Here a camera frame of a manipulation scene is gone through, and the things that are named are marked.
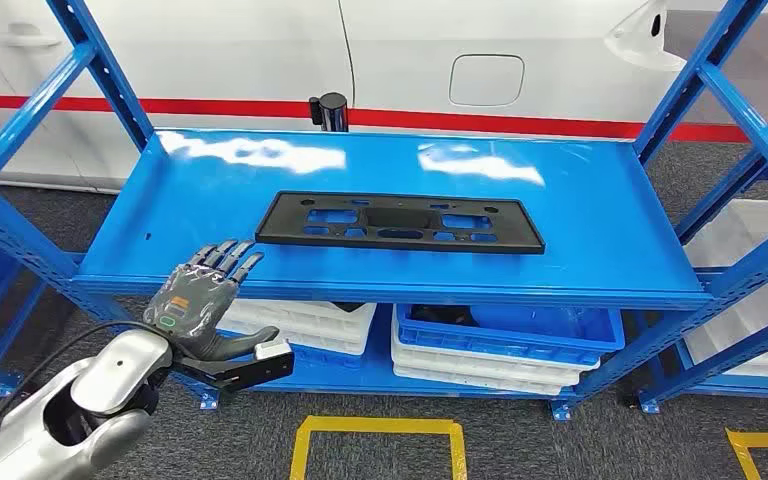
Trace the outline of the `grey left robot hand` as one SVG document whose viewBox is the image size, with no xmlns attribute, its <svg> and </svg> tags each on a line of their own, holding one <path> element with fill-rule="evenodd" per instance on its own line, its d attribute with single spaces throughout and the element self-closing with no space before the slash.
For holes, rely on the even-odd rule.
<svg viewBox="0 0 768 480">
<path fill-rule="evenodd" d="M 233 301 L 241 283 L 264 257 L 252 253 L 250 240 L 226 240 L 201 247 L 188 261 L 177 265 L 149 301 L 143 321 L 166 332 L 189 356 L 203 361 L 224 361 L 254 352 L 274 340 L 279 329 L 263 327 L 235 338 L 217 334 L 216 327 Z"/>
</svg>

